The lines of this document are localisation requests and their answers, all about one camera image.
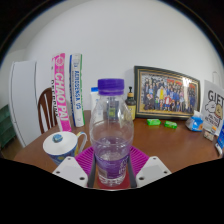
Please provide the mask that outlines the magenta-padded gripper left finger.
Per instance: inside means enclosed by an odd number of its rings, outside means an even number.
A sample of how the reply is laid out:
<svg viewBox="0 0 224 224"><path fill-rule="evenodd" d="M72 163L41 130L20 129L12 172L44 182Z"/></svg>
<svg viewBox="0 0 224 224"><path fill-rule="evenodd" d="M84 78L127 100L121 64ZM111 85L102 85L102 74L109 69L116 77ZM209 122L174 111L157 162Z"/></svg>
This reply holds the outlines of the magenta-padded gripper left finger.
<svg viewBox="0 0 224 224"><path fill-rule="evenodd" d="M68 156L53 174L81 187L92 188L95 181L96 161L92 147L75 157Z"/></svg>

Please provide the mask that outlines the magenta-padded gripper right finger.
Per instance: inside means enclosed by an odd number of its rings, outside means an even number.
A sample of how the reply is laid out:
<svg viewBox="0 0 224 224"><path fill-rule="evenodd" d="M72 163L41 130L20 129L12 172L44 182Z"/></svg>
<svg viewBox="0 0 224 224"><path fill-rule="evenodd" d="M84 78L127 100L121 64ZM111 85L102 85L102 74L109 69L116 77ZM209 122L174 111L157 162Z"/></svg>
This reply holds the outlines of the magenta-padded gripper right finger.
<svg viewBox="0 0 224 224"><path fill-rule="evenodd" d="M170 175L171 171L157 156L149 157L141 150L131 147L128 173L130 187L140 188Z"/></svg>

